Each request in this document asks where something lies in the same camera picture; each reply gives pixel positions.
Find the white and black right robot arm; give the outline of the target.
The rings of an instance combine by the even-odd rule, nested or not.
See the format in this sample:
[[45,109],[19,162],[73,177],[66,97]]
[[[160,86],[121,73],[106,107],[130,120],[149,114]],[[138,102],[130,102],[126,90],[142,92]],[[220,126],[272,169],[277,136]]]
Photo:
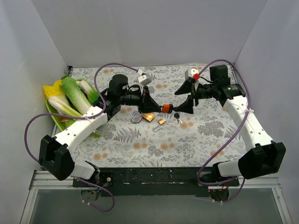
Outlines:
[[192,114],[200,99],[214,98],[229,113],[245,143],[246,154],[234,161],[215,163],[210,173],[197,173],[202,185],[222,185],[242,176],[253,179],[279,171],[286,148],[266,133],[250,109],[249,95],[239,84],[232,84],[226,65],[209,68],[210,80],[201,84],[200,71],[188,69],[185,81],[175,95],[187,94],[187,100],[174,108],[176,112]]

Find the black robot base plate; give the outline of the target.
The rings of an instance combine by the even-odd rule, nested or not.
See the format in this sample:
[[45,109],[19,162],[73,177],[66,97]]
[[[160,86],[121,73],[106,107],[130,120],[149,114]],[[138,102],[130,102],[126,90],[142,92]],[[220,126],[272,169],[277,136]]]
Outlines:
[[114,196],[208,197],[208,187],[198,185],[198,171],[199,167],[101,168],[97,184]]

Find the orange and black padlock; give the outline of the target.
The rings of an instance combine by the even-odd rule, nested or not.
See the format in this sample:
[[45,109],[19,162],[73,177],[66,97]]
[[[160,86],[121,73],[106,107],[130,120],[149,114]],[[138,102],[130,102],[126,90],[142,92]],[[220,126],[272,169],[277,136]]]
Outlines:
[[170,114],[173,111],[173,105],[172,104],[167,104],[160,106],[161,107],[161,113],[167,113]]

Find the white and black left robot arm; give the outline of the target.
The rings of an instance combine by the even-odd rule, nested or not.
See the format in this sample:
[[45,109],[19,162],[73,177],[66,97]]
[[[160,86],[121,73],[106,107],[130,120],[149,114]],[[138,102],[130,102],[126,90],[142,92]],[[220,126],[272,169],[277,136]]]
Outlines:
[[138,84],[128,84],[125,75],[117,74],[112,77],[109,87],[102,92],[85,113],[85,119],[75,121],[70,127],[59,134],[45,136],[41,140],[38,163],[58,180],[67,177],[82,178],[90,187],[99,183],[96,166],[86,161],[77,161],[72,157],[73,151],[96,128],[107,123],[120,110],[122,105],[137,106],[139,113],[160,112],[159,106],[150,96],[147,85],[151,82],[149,74],[143,73],[138,78]]

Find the silver keys of orange padlock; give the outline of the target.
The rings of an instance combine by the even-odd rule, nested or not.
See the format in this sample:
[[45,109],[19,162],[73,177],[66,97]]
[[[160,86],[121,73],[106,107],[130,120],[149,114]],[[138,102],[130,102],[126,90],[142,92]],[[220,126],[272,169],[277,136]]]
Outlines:
[[178,121],[179,124],[183,124],[182,120],[180,119],[180,114],[179,113],[177,113],[177,112],[174,113],[174,118],[177,119],[177,121]]

